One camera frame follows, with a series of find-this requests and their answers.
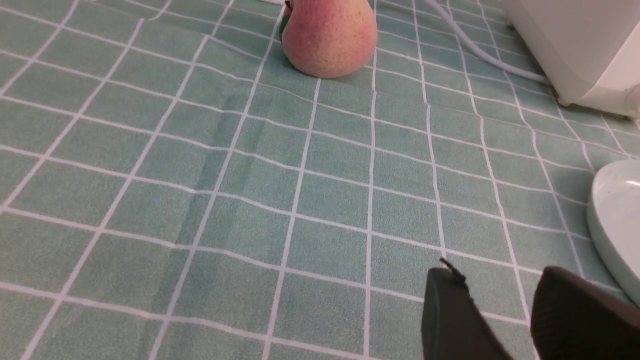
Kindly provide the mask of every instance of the white grid line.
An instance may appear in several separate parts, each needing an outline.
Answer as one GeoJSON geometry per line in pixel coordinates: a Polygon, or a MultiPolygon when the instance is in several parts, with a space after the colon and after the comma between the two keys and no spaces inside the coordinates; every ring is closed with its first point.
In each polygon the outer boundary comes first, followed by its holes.
{"type": "Polygon", "coordinates": [[[27,63],[24,64],[22,66],[22,68],[20,68],[20,70],[18,70],[18,72],[16,72],[4,84],[4,86],[2,88],[0,88],[0,96],[4,95],[4,93],[7,91],[7,89],[9,89],[13,85],[13,83],[16,80],[18,80],[18,78],[21,77],[24,74],[24,72],[27,71],[27,69],[29,69],[32,66],[32,64],[38,59],[38,57],[40,57],[40,55],[42,55],[42,53],[44,53],[44,51],[48,48],[48,46],[51,45],[51,43],[56,38],[56,36],[58,36],[58,34],[60,33],[60,31],[62,30],[64,25],[69,21],[69,19],[71,19],[71,16],[74,14],[74,11],[76,10],[76,7],[78,6],[79,3],[80,3],[79,0],[75,0],[71,4],[71,7],[70,7],[69,11],[67,12],[65,18],[60,22],[60,24],[58,24],[56,26],[56,29],[49,36],[49,38],[44,42],[44,44],[42,44],[42,46],[38,49],[38,51],[36,51],[36,53],[34,55],[32,55],[32,57],[29,58],[27,63]]]}
{"type": "Polygon", "coordinates": [[[613,137],[613,140],[616,142],[616,145],[618,146],[618,148],[620,149],[620,151],[626,155],[628,158],[631,158],[629,156],[629,153],[626,152],[626,150],[622,147],[622,145],[620,144],[620,142],[618,141],[618,138],[616,138],[616,135],[614,134],[613,130],[611,129],[611,126],[609,126],[609,123],[604,119],[604,116],[602,114],[600,114],[600,118],[602,119],[602,121],[604,121],[605,126],[607,127],[607,132],[609,132],[609,134],[611,134],[611,137],[613,137]]]}
{"type": "MultiPolygon", "coordinates": [[[[242,198],[240,196],[233,195],[233,194],[220,192],[220,193],[218,193],[218,196],[226,197],[226,198],[229,198],[229,199],[240,200],[240,201],[246,202],[248,204],[252,204],[252,205],[256,204],[252,200],[248,200],[248,199],[245,199],[245,198],[242,198]]],[[[292,213],[288,212],[288,211],[277,210],[277,209],[269,208],[269,207],[266,207],[266,206],[261,206],[261,208],[269,210],[269,211],[274,211],[274,212],[280,213],[282,215],[292,216],[292,213]]],[[[69,221],[69,220],[50,217],[50,216],[47,216],[47,215],[36,214],[36,213],[32,213],[30,211],[24,211],[24,210],[19,210],[19,209],[14,209],[14,208],[8,208],[6,210],[6,212],[10,213],[10,214],[13,214],[13,215],[18,215],[18,216],[21,216],[21,217],[30,218],[30,219],[33,219],[33,220],[39,220],[39,221],[44,221],[44,222],[48,222],[48,223],[52,223],[52,224],[64,225],[64,226],[72,227],[74,229],[82,229],[82,230],[94,231],[94,232],[98,231],[98,229],[99,229],[99,227],[94,226],[94,225],[80,224],[80,223],[69,221]]],[[[360,228],[357,228],[357,227],[351,227],[351,226],[348,226],[348,225],[343,225],[343,224],[340,224],[340,223],[331,222],[329,220],[321,220],[321,219],[318,219],[318,218],[308,217],[306,215],[297,214],[296,218],[308,220],[308,221],[311,221],[311,222],[316,222],[318,224],[324,224],[324,225],[340,227],[340,228],[343,228],[343,229],[356,231],[356,232],[359,232],[359,233],[362,233],[362,234],[366,234],[367,233],[367,229],[360,229],[360,228]]],[[[198,246],[195,246],[195,247],[193,245],[180,245],[180,244],[175,244],[175,243],[167,241],[167,240],[161,240],[161,239],[157,239],[157,238],[153,238],[153,237],[145,236],[145,235],[140,235],[140,234],[132,234],[132,233],[128,233],[128,232],[125,232],[125,231],[119,231],[119,230],[115,230],[115,229],[105,229],[105,230],[103,230],[102,233],[103,234],[108,234],[108,235],[113,235],[113,236],[118,236],[118,237],[121,237],[121,238],[127,238],[127,239],[131,239],[131,240],[145,241],[145,242],[148,242],[148,243],[161,245],[161,246],[167,247],[169,249],[176,249],[176,250],[196,249],[197,251],[202,251],[202,252],[210,252],[210,253],[215,253],[215,254],[224,254],[224,255],[229,256],[231,258],[238,259],[238,260],[244,261],[246,263],[249,263],[249,264],[252,264],[252,265],[255,265],[255,266],[260,266],[262,268],[271,269],[271,270],[280,270],[282,268],[281,266],[265,263],[265,262],[262,262],[262,261],[259,261],[259,260],[253,259],[253,258],[249,258],[249,257],[244,256],[242,254],[238,254],[238,253],[232,252],[230,250],[226,250],[226,249],[205,247],[205,246],[201,246],[201,245],[198,245],[198,246]]],[[[409,244],[409,245],[421,247],[421,248],[424,248],[424,249],[437,250],[437,251],[441,251],[442,250],[442,248],[439,247],[439,246],[434,246],[434,245],[429,245],[429,244],[426,244],[426,243],[421,243],[421,242],[417,242],[417,241],[413,241],[413,240],[407,240],[407,239],[403,239],[403,238],[398,238],[397,236],[378,233],[376,231],[373,231],[372,235],[373,236],[377,236],[379,238],[384,238],[384,239],[388,239],[388,240],[394,240],[394,241],[398,241],[398,242],[401,242],[401,243],[406,243],[406,244],[409,244]]],[[[460,257],[463,257],[463,258],[469,258],[469,259],[473,259],[473,260],[477,260],[477,261],[482,261],[484,263],[490,263],[490,264],[499,265],[499,266],[505,266],[505,267],[509,267],[509,268],[513,267],[513,264],[507,263],[507,262],[504,262],[504,261],[499,261],[499,260],[494,260],[494,259],[489,259],[489,258],[483,258],[481,256],[475,256],[475,255],[471,255],[471,254],[467,254],[467,253],[464,253],[464,252],[451,250],[451,249],[447,249],[446,251],[448,253],[450,253],[450,254],[454,254],[454,255],[457,255],[457,256],[460,256],[460,257]]],[[[525,266],[518,265],[518,269],[521,270],[521,271],[530,272],[532,274],[537,274],[537,275],[541,275],[542,274],[542,270],[527,268],[525,266]]],[[[345,285],[348,285],[348,286],[354,286],[354,287],[359,287],[359,288],[363,288],[363,289],[365,288],[365,286],[367,286],[366,284],[361,284],[359,282],[347,281],[347,280],[344,280],[344,279],[339,279],[339,278],[336,278],[336,277],[329,277],[329,276],[325,276],[325,275],[315,274],[315,273],[304,271],[304,270],[298,270],[298,269],[293,269],[293,268],[284,268],[284,270],[286,272],[290,272],[292,274],[298,274],[298,275],[302,275],[302,276],[306,276],[306,277],[320,279],[320,280],[324,280],[324,281],[328,281],[328,282],[335,282],[335,283],[339,283],[339,284],[345,284],[345,285]]],[[[608,288],[610,290],[622,292],[621,289],[616,288],[614,286],[609,286],[609,285],[602,284],[602,283],[599,283],[597,281],[591,281],[591,280],[589,280],[589,282],[591,282],[593,284],[597,284],[597,285],[599,285],[601,287],[608,288]]],[[[388,289],[377,288],[375,286],[371,286],[371,289],[374,290],[374,291],[377,291],[377,292],[384,292],[384,293],[387,293],[389,295],[393,295],[393,296],[396,296],[396,297],[401,297],[403,299],[409,299],[409,300],[420,299],[418,301],[420,301],[420,302],[422,301],[421,298],[412,297],[411,295],[407,295],[407,294],[404,294],[404,293],[399,293],[399,292],[388,290],[388,289]]]]}
{"type": "MultiPolygon", "coordinates": [[[[231,5],[233,4],[234,0],[230,0],[228,5],[225,7],[225,9],[222,11],[222,14],[220,15],[220,18],[218,19],[218,22],[221,22],[222,19],[224,18],[224,16],[227,14],[228,9],[231,7],[231,5]]],[[[171,105],[169,106],[169,108],[167,109],[167,112],[165,113],[165,116],[163,117],[164,119],[166,117],[169,116],[169,114],[171,113],[171,111],[173,110],[173,107],[175,106],[175,104],[177,103],[177,100],[180,98],[180,95],[182,95],[182,91],[184,90],[184,88],[187,85],[187,82],[189,80],[190,75],[193,73],[193,69],[194,69],[194,64],[197,62],[198,57],[200,56],[200,53],[202,52],[202,49],[204,48],[204,45],[207,43],[207,39],[214,36],[215,33],[212,33],[211,36],[204,36],[202,39],[202,42],[200,43],[200,47],[198,48],[198,50],[196,50],[196,53],[193,55],[193,60],[192,60],[192,65],[189,68],[189,72],[187,73],[187,76],[184,78],[184,81],[182,82],[181,86],[180,86],[180,90],[178,91],[178,94],[175,96],[174,100],[172,101],[171,105]]],[[[269,48],[267,49],[267,53],[269,52],[269,49],[271,48],[271,43],[269,43],[269,48]]],[[[251,103],[251,100],[253,99],[253,95],[255,93],[255,87],[256,87],[256,82],[257,82],[257,78],[259,78],[260,73],[262,72],[262,67],[264,66],[264,60],[262,63],[260,63],[260,68],[258,69],[258,73],[257,73],[257,77],[256,80],[252,86],[252,90],[251,93],[249,94],[249,99],[247,100],[247,104],[245,106],[244,109],[244,113],[243,116],[240,118],[240,121],[238,122],[237,125],[237,129],[236,129],[236,133],[234,134],[234,138],[232,140],[231,146],[229,151],[227,152],[227,156],[225,158],[225,162],[222,164],[222,168],[220,169],[220,173],[218,174],[218,179],[216,180],[216,184],[213,190],[213,194],[211,195],[211,198],[209,199],[209,203],[207,204],[207,208],[204,211],[204,215],[200,221],[200,225],[198,226],[198,231],[196,232],[195,238],[193,240],[193,246],[196,247],[198,246],[198,244],[200,243],[200,239],[202,237],[202,233],[204,231],[204,227],[207,223],[207,220],[209,218],[209,213],[211,212],[211,208],[213,207],[213,202],[216,199],[216,195],[215,193],[218,191],[218,189],[220,189],[220,184],[222,182],[222,179],[225,175],[225,172],[227,171],[227,167],[229,164],[229,161],[231,159],[231,155],[232,155],[232,149],[235,147],[235,144],[237,142],[237,139],[239,137],[239,133],[240,130],[242,128],[242,124],[244,122],[244,118],[246,117],[246,112],[249,110],[249,105],[251,103]]],[[[167,307],[167,311],[166,311],[166,317],[169,318],[173,315],[173,310],[175,309],[175,305],[178,301],[178,298],[180,297],[180,291],[182,290],[182,285],[184,284],[184,281],[187,277],[187,274],[189,272],[189,268],[191,266],[191,262],[193,261],[193,257],[195,255],[195,249],[191,249],[189,251],[189,255],[187,256],[187,260],[184,263],[184,267],[182,268],[182,272],[180,273],[180,277],[178,278],[177,284],[175,285],[175,289],[173,290],[172,296],[171,296],[171,300],[169,301],[169,305],[167,307]]],[[[160,326],[160,330],[158,331],[158,334],[156,336],[156,340],[154,341],[153,347],[151,348],[151,351],[149,353],[149,357],[148,360],[155,360],[158,351],[160,350],[160,346],[162,345],[162,340],[164,339],[164,335],[166,334],[166,330],[169,326],[169,321],[168,320],[164,320],[162,323],[162,326],[160,326]]]]}
{"type": "MultiPolygon", "coordinates": [[[[68,13],[68,15],[66,17],[67,20],[70,19],[71,16],[73,15],[73,12],[76,9],[77,4],[78,4],[78,1],[75,1],[74,4],[72,5],[72,9],[69,11],[69,13],[68,13]]],[[[142,23],[143,23],[142,20],[138,21],[138,23],[136,25],[136,28],[134,29],[133,34],[131,35],[131,37],[129,39],[128,44],[132,44],[134,39],[136,38],[136,36],[138,36],[138,32],[140,31],[140,28],[142,27],[142,23]]],[[[105,77],[106,79],[110,78],[113,75],[115,70],[118,68],[119,64],[124,59],[124,57],[127,54],[128,50],[129,50],[129,48],[125,47],[124,50],[120,53],[120,56],[116,59],[114,64],[111,66],[109,72],[107,73],[107,75],[105,77]]],[[[74,118],[67,124],[67,126],[64,128],[62,133],[60,133],[60,135],[58,135],[58,137],[53,142],[53,144],[51,144],[51,146],[47,149],[47,151],[45,152],[44,156],[41,157],[38,160],[36,165],[34,165],[34,167],[27,174],[27,176],[20,182],[18,187],[16,187],[16,189],[14,189],[14,191],[11,193],[11,195],[5,200],[5,202],[3,204],[3,208],[7,208],[11,204],[11,202],[18,196],[18,194],[22,191],[22,189],[24,189],[24,187],[31,180],[31,178],[36,173],[36,171],[38,171],[38,169],[42,166],[42,164],[44,164],[44,162],[47,159],[47,157],[49,155],[51,155],[51,153],[57,148],[57,146],[60,144],[62,139],[68,134],[68,132],[73,127],[73,125],[78,121],[80,114],[84,113],[84,111],[89,107],[89,104],[91,104],[91,102],[93,101],[95,96],[100,92],[100,89],[105,84],[106,84],[106,80],[103,80],[103,81],[100,82],[100,84],[98,86],[96,86],[96,88],[93,90],[93,92],[89,95],[89,97],[84,101],[83,105],[80,107],[80,110],[78,111],[78,114],[76,116],[74,116],[74,118]]],[[[109,208],[109,211],[111,211],[111,213],[107,212],[105,217],[102,219],[102,222],[100,223],[100,228],[101,229],[106,227],[106,224],[107,224],[108,220],[110,219],[111,214],[113,213],[112,210],[115,210],[115,206],[114,205],[117,206],[117,203],[116,203],[117,201],[119,201],[118,197],[116,197],[116,199],[114,200],[114,204],[112,204],[112,206],[109,208]]],[[[80,257],[80,259],[76,263],[73,271],[69,275],[69,278],[64,283],[64,285],[62,287],[62,290],[60,291],[60,298],[56,299],[56,301],[54,302],[53,306],[49,309],[49,312],[47,313],[45,318],[42,320],[42,323],[38,327],[38,330],[35,332],[35,334],[33,335],[32,339],[29,341],[24,353],[20,357],[21,360],[28,360],[33,355],[33,352],[35,351],[36,347],[38,346],[38,343],[40,342],[40,339],[44,335],[44,332],[47,330],[51,320],[53,319],[53,316],[55,316],[55,314],[58,312],[58,309],[60,308],[60,305],[61,305],[61,300],[60,299],[67,294],[69,289],[71,289],[71,286],[73,285],[74,281],[76,280],[76,277],[80,273],[80,269],[84,265],[84,262],[86,261],[86,258],[89,256],[89,253],[93,249],[93,246],[95,245],[95,243],[98,240],[99,236],[100,236],[100,232],[98,231],[93,235],[93,238],[89,241],[89,244],[86,246],[82,256],[80,257]]]]}
{"type": "Polygon", "coordinates": [[[173,2],[173,0],[166,0],[166,3],[164,4],[164,6],[159,9],[158,13],[156,14],[156,16],[152,17],[151,21],[153,20],[157,20],[158,18],[160,18],[160,16],[162,16],[162,14],[164,14],[164,12],[169,8],[169,6],[171,6],[171,3],[173,2]]]}
{"type": "MultiPolygon", "coordinates": [[[[483,9],[481,9],[481,13],[482,13],[482,15],[484,17],[484,10],[483,9]]],[[[502,61],[502,59],[500,58],[500,54],[498,54],[498,60],[502,61]]],[[[531,141],[532,141],[532,145],[533,145],[533,150],[535,151],[536,156],[538,157],[538,161],[540,162],[540,166],[542,167],[542,171],[543,171],[543,173],[545,175],[545,179],[547,180],[547,186],[552,190],[551,194],[554,197],[554,202],[556,204],[556,209],[557,209],[558,215],[560,216],[560,221],[562,222],[564,231],[566,232],[566,236],[568,237],[569,244],[570,244],[570,247],[571,247],[571,250],[572,250],[572,253],[573,253],[573,258],[574,258],[574,260],[576,262],[576,265],[577,265],[577,268],[578,268],[578,273],[579,273],[581,278],[585,278],[584,271],[582,269],[582,263],[580,262],[580,257],[578,256],[578,252],[577,252],[577,250],[575,248],[575,244],[573,242],[573,238],[570,235],[569,227],[567,225],[566,219],[564,218],[564,213],[563,213],[562,207],[560,206],[560,202],[558,201],[558,196],[557,196],[556,192],[554,191],[554,185],[553,185],[553,183],[551,181],[551,177],[549,176],[549,174],[547,172],[547,167],[545,166],[545,162],[542,161],[542,157],[540,156],[540,152],[538,151],[538,144],[536,143],[536,132],[529,125],[529,123],[525,120],[524,114],[522,113],[522,108],[520,107],[520,101],[518,99],[518,94],[517,94],[513,84],[511,84],[511,91],[513,92],[513,96],[514,96],[515,101],[516,101],[516,106],[518,107],[518,113],[520,114],[520,120],[522,120],[522,122],[527,127],[529,127],[529,129],[531,130],[531,134],[532,134],[531,141]]],[[[577,136],[575,131],[573,131],[573,129],[570,126],[569,126],[569,128],[571,129],[573,134],[576,136],[576,138],[579,139],[579,137],[577,136]]],[[[583,146],[582,149],[583,149],[583,152],[584,152],[584,157],[587,159],[587,162],[589,163],[589,166],[591,166],[591,162],[589,161],[589,157],[587,156],[584,143],[582,144],[582,146],[583,146]]]]}
{"type": "MultiPolygon", "coordinates": [[[[311,143],[311,130],[313,130],[314,128],[314,121],[316,119],[317,99],[320,93],[320,82],[321,82],[320,79],[316,81],[316,89],[314,91],[314,105],[311,110],[311,118],[309,120],[307,137],[305,139],[305,147],[302,151],[300,169],[298,170],[298,180],[296,181],[296,191],[293,196],[293,205],[291,206],[291,216],[289,219],[289,226],[287,228],[287,235],[284,242],[284,248],[282,250],[282,259],[280,260],[280,268],[282,270],[278,272],[278,281],[276,283],[275,292],[273,294],[273,301],[271,303],[271,314],[269,316],[269,325],[267,328],[268,338],[273,337],[273,332],[275,331],[275,326],[276,326],[276,319],[278,318],[278,307],[280,305],[280,296],[282,294],[282,287],[284,285],[284,277],[285,277],[284,269],[287,267],[287,261],[289,259],[289,249],[291,248],[291,238],[293,237],[294,223],[296,221],[296,214],[298,213],[298,203],[300,201],[300,191],[302,190],[302,180],[305,175],[304,169],[305,169],[305,165],[307,164],[309,144],[311,143]]],[[[271,352],[271,342],[267,339],[264,342],[264,350],[262,351],[262,360],[268,360],[270,352],[271,352]]]]}
{"type": "MultiPolygon", "coordinates": [[[[373,0],[373,15],[378,16],[378,0],[373,0]]],[[[371,351],[371,270],[373,253],[373,191],[374,191],[374,169],[376,161],[376,100],[378,98],[376,73],[378,71],[378,50],[373,52],[373,69],[371,72],[371,108],[369,114],[369,127],[371,128],[371,151],[369,153],[369,184],[367,189],[367,243],[365,251],[365,289],[364,300],[364,324],[362,335],[362,350],[365,357],[369,357],[371,351]]]]}
{"type": "MultiPolygon", "coordinates": [[[[224,148],[224,147],[222,147],[222,148],[214,148],[214,147],[212,147],[212,148],[215,151],[229,151],[230,150],[229,148],[224,148]]],[[[35,158],[38,158],[38,159],[41,159],[41,158],[44,157],[43,155],[38,154],[36,152],[16,149],[16,148],[9,147],[9,146],[6,146],[6,145],[0,145],[0,150],[14,152],[16,154],[21,154],[21,155],[25,155],[25,156],[32,156],[32,157],[35,157],[35,158]]],[[[290,165],[280,164],[280,163],[278,163],[276,161],[269,160],[269,159],[267,159],[267,158],[265,158],[263,156],[257,155],[257,154],[252,154],[252,153],[240,151],[240,150],[237,150],[237,149],[233,149],[232,152],[233,153],[242,154],[244,156],[251,156],[251,157],[254,157],[254,158],[258,158],[260,160],[267,161],[267,162],[269,162],[271,164],[274,164],[274,165],[279,166],[279,167],[287,168],[289,170],[294,170],[294,171],[300,171],[301,170],[299,167],[292,167],[290,165]]],[[[77,161],[56,158],[54,156],[48,156],[48,157],[46,157],[46,160],[47,161],[51,161],[53,163],[59,163],[59,164],[64,164],[64,165],[70,165],[70,166],[73,166],[73,167],[84,168],[84,169],[87,169],[87,170],[92,170],[92,171],[99,172],[99,173],[105,174],[105,175],[110,175],[110,176],[117,176],[117,177],[122,177],[122,178],[126,178],[128,176],[125,173],[116,172],[116,171],[113,171],[113,170],[107,170],[107,169],[104,169],[104,168],[99,168],[99,167],[95,167],[95,166],[92,166],[92,165],[87,165],[87,164],[84,164],[84,163],[79,163],[77,161]]],[[[437,168],[442,168],[444,170],[449,170],[449,171],[452,170],[452,169],[449,169],[447,167],[442,167],[440,165],[437,165],[436,167],[437,168]]],[[[342,177],[337,177],[337,176],[333,176],[333,175],[329,175],[329,174],[324,174],[322,172],[316,172],[316,171],[313,171],[313,170],[304,169],[303,172],[305,174],[311,174],[311,175],[315,175],[315,176],[319,176],[319,177],[324,177],[324,178],[327,178],[327,179],[333,179],[333,180],[336,180],[336,181],[341,181],[341,182],[344,182],[344,183],[353,184],[353,185],[357,185],[357,186],[363,186],[363,187],[368,187],[369,186],[367,183],[361,183],[359,181],[354,181],[354,180],[350,180],[350,179],[344,179],[342,177]]],[[[485,179],[485,180],[488,180],[488,181],[491,181],[490,178],[483,178],[483,177],[481,177],[481,178],[485,179]]],[[[170,182],[167,182],[167,181],[162,181],[162,180],[157,180],[157,179],[151,179],[151,178],[147,178],[147,177],[133,176],[133,179],[137,180],[137,181],[140,181],[142,183],[160,184],[160,185],[163,185],[163,186],[168,186],[168,187],[179,189],[179,190],[182,190],[182,191],[185,191],[185,192],[188,192],[188,193],[192,193],[192,194],[206,194],[206,195],[212,195],[213,194],[213,191],[196,190],[196,189],[192,189],[192,188],[189,188],[187,186],[184,186],[184,185],[170,183],[170,182]]],[[[496,183],[512,186],[512,184],[501,182],[501,181],[496,181],[496,183]]],[[[465,211],[465,212],[474,213],[474,214],[477,214],[477,215],[482,215],[482,216],[488,217],[488,218],[494,218],[494,219],[499,219],[499,220],[501,219],[501,217],[498,216],[498,215],[485,213],[483,211],[474,210],[474,209],[470,209],[470,208],[465,208],[463,206],[457,206],[455,204],[449,204],[449,203],[442,202],[442,201],[438,202],[435,199],[429,199],[429,198],[421,197],[421,196],[414,195],[414,194],[411,194],[411,193],[400,192],[400,191],[397,191],[397,190],[384,188],[384,187],[378,186],[378,185],[374,185],[373,188],[375,190],[378,190],[378,191],[381,191],[381,192],[392,193],[394,195],[406,197],[406,198],[409,198],[409,199],[415,199],[415,200],[419,200],[419,201],[430,202],[430,203],[433,203],[433,204],[441,204],[442,206],[446,206],[448,208],[454,208],[454,209],[462,210],[462,211],[465,211]]],[[[536,191],[535,189],[532,189],[532,188],[525,188],[525,189],[526,190],[530,190],[530,191],[536,191]]],[[[572,202],[584,205],[584,203],[576,201],[576,200],[572,200],[572,202]]],[[[537,229],[537,230],[546,231],[546,232],[553,232],[553,233],[565,233],[565,231],[562,230],[562,229],[551,229],[551,228],[536,226],[536,225],[532,225],[532,224],[526,224],[526,223],[519,222],[519,221],[516,221],[516,220],[508,219],[508,218],[506,220],[510,224],[515,224],[515,225],[519,225],[519,226],[522,226],[522,227],[528,227],[530,229],[537,229]]],[[[588,240],[588,238],[585,237],[585,236],[582,236],[582,235],[579,235],[579,234],[576,234],[576,233],[570,233],[570,234],[573,235],[573,236],[577,236],[579,238],[588,240]]]]}
{"type": "MultiPolygon", "coordinates": [[[[451,10],[451,7],[449,6],[449,0],[447,0],[447,7],[451,10]]],[[[463,69],[465,69],[465,73],[467,72],[467,64],[465,61],[465,57],[464,57],[464,53],[462,51],[462,45],[460,44],[460,40],[458,38],[456,38],[456,41],[458,42],[458,47],[460,49],[460,54],[462,57],[462,67],[463,69]]],[[[471,87],[471,82],[469,81],[469,77],[467,76],[467,86],[469,87],[469,93],[473,94],[473,89],[471,87]]],[[[473,106],[474,112],[476,113],[476,115],[479,116],[477,109],[476,109],[476,102],[473,98],[473,95],[470,96],[471,98],[471,105],[473,106]]],[[[524,287],[522,286],[522,280],[520,279],[520,272],[518,271],[518,261],[516,260],[516,256],[515,256],[515,251],[513,250],[513,245],[511,244],[511,236],[509,234],[509,227],[508,227],[508,223],[506,221],[506,216],[504,214],[504,208],[502,207],[502,203],[500,201],[500,193],[498,191],[498,185],[496,183],[495,177],[493,176],[493,169],[491,166],[491,161],[489,159],[489,153],[486,149],[486,143],[484,140],[484,118],[482,116],[480,116],[480,139],[482,141],[482,145],[484,148],[484,159],[486,161],[486,166],[487,169],[489,170],[489,176],[492,179],[492,185],[493,185],[493,192],[495,195],[495,201],[498,205],[498,210],[500,213],[500,220],[502,221],[502,228],[504,229],[504,236],[507,240],[507,247],[509,249],[509,256],[511,258],[511,265],[513,267],[513,273],[515,275],[515,280],[516,280],[516,284],[518,286],[518,293],[519,293],[519,297],[520,297],[520,302],[522,303],[522,311],[524,313],[525,319],[527,320],[527,322],[531,321],[531,315],[529,314],[529,307],[527,307],[527,300],[526,300],[526,296],[524,293],[524,287]]]]}
{"type": "MultiPolygon", "coordinates": [[[[412,0],[412,10],[413,10],[413,21],[415,26],[415,38],[418,46],[418,60],[422,63],[422,47],[420,46],[420,34],[418,31],[418,19],[416,16],[416,6],[415,0],[412,0]]],[[[427,141],[429,142],[429,156],[431,158],[431,164],[436,163],[435,153],[433,152],[433,137],[431,134],[431,106],[427,102],[427,89],[426,82],[424,80],[424,67],[420,66],[420,77],[422,80],[422,84],[420,87],[422,88],[422,100],[425,104],[427,104],[427,115],[426,115],[426,129],[427,129],[427,141]]],[[[436,217],[438,219],[438,239],[440,244],[440,255],[443,258],[447,258],[447,247],[445,244],[444,238],[444,226],[442,224],[442,203],[440,202],[440,191],[438,190],[438,167],[431,166],[431,177],[433,182],[433,193],[435,197],[436,204],[436,217]]]]}

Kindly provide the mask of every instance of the pear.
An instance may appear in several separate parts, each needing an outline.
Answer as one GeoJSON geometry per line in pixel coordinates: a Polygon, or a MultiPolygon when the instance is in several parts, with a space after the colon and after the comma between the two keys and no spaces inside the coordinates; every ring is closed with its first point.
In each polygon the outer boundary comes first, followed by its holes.
{"type": "Polygon", "coordinates": [[[373,57],[378,27],[367,0],[290,0],[287,7],[282,48],[298,70],[338,78],[373,57]]]}

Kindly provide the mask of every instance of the white appliance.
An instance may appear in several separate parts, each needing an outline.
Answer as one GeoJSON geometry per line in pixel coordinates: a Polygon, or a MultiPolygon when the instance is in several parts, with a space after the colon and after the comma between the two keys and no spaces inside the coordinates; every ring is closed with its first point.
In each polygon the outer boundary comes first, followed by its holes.
{"type": "Polygon", "coordinates": [[[640,119],[639,0],[502,0],[562,105],[640,119]]]}

